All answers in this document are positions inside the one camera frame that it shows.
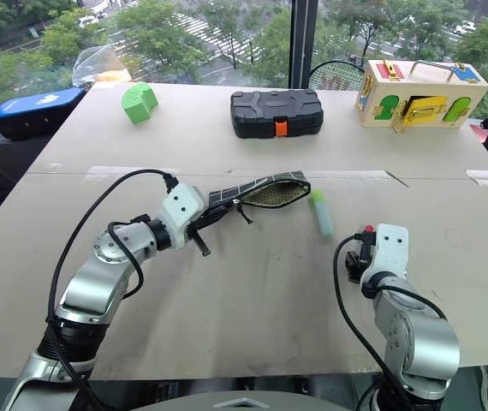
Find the toolbox handle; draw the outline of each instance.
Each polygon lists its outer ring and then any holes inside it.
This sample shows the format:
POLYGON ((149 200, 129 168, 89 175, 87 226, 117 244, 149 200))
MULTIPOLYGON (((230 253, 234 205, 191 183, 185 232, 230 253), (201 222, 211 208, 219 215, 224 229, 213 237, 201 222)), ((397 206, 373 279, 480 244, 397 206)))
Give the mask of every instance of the toolbox handle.
POLYGON ((410 74, 413 73, 413 71, 415 70, 415 66, 417 66, 417 64, 426 64, 427 66, 438 67, 439 69, 449 70, 451 73, 449 73, 449 76, 446 79, 446 82, 448 82, 449 79, 451 79, 451 76, 455 73, 455 71, 453 71, 453 69, 451 67, 444 66, 443 64, 427 62, 426 60, 418 60, 414 63, 414 65, 412 66, 412 69, 409 70, 410 74))

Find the green foam block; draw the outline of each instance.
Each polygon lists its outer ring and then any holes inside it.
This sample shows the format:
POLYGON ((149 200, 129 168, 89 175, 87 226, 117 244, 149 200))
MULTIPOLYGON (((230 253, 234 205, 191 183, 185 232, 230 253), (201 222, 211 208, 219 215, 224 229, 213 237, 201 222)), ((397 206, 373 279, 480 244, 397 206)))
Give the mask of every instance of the green foam block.
POLYGON ((151 118, 151 110, 158 105, 157 97, 147 83, 138 83, 122 96, 122 108, 133 124, 151 118))

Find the orange latch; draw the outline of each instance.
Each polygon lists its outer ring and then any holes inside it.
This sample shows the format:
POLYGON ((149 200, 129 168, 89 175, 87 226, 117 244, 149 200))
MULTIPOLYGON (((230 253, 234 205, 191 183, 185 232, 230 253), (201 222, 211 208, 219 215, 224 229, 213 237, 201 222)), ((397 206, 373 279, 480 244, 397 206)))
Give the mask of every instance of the orange latch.
POLYGON ((275 120, 275 136, 276 137, 288 136, 288 120, 275 120))

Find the green glue stick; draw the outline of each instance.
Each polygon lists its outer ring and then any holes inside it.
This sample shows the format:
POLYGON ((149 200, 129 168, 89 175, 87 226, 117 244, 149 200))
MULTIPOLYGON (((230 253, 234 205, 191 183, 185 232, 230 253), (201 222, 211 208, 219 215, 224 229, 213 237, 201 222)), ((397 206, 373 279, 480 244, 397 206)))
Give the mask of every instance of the green glue stick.
POLYGON ((318 226, 322 235, 328 237, 333 235, 333 224, 331 223, 330 210, 326 204, 322 190, 313 190, 309 195, 309 201, 314 208, 318 226))

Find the black toolbox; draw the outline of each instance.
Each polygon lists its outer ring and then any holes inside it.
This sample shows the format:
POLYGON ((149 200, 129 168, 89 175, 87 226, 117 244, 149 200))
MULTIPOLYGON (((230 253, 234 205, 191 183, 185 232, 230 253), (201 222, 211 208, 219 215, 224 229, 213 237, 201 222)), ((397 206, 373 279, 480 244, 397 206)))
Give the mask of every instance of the black toolbox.
POLYGON ((316 134, 324 112, 314 90, 235 92, 230 116, 241 139, 270 139, 316 134))

